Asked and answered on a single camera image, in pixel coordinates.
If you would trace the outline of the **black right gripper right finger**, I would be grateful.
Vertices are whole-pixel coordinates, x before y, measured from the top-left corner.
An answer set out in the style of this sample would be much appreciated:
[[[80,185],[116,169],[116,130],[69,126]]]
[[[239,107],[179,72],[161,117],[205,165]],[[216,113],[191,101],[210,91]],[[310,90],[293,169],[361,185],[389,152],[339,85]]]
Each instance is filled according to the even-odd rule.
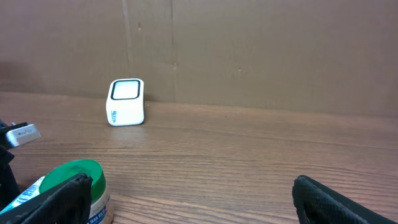
[[[292,197],[300,224],[397,224],[306,175],[294,180]]]

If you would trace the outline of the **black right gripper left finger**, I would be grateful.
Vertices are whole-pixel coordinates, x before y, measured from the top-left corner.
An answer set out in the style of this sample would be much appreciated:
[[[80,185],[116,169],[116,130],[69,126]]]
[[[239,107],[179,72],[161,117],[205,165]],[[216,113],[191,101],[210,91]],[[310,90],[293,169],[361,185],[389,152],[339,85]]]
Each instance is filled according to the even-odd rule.
[[[86,224],[93,179],[80,173],[1,214],[3,224]]]

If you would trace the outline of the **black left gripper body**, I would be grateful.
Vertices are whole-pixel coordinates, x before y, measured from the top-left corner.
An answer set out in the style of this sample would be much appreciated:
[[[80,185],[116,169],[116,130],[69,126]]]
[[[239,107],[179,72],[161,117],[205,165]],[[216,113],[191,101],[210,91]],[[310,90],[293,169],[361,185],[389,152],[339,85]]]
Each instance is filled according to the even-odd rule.
[[[27,122],[23,122],[8,126],[1,121],[1,209],[11,203],[20,194],[14,174],[9,165],[14,155],[9,152],[13,146],[11,146],[11,143],[7,139],[6,133],[27,125]]]

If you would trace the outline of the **green lid jar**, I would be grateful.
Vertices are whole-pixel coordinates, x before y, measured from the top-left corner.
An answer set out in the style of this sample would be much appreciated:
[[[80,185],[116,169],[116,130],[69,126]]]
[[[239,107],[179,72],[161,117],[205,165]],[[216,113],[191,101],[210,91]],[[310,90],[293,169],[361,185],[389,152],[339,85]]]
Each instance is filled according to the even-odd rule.
[[[79,159],[62,164],[49,172],[39,186],[39,192],[60,184],[76,174],[84,173],[93,179],[91,210],[88,224],[112,223],[114,210],[101,164],[92,159]]]

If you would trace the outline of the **teal tissue pack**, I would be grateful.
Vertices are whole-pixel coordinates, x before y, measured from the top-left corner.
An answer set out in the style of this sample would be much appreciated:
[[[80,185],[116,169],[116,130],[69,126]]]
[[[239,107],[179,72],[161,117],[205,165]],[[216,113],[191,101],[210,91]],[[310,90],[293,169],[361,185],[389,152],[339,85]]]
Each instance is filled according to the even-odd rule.
[[[36,182],[34,182],[30,187],[28,187],[23,193],[18,195],[11,203],[5,206],[4,209],[1,210],[1,214],[6,213],[7,211],[16,208],[26,201],[38,196],[40,194],[39,187],[44,180],[45,176],[39,178]]]

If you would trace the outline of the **white barcode scanner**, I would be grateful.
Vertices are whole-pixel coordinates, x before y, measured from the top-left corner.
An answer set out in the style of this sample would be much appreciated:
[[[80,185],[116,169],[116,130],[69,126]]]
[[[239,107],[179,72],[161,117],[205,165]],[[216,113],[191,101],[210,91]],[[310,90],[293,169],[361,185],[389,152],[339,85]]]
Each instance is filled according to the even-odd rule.
[[[111,126],[134,126],[144,122],[144,82],[139,78],[113,81],[106,99],[106,117]]]

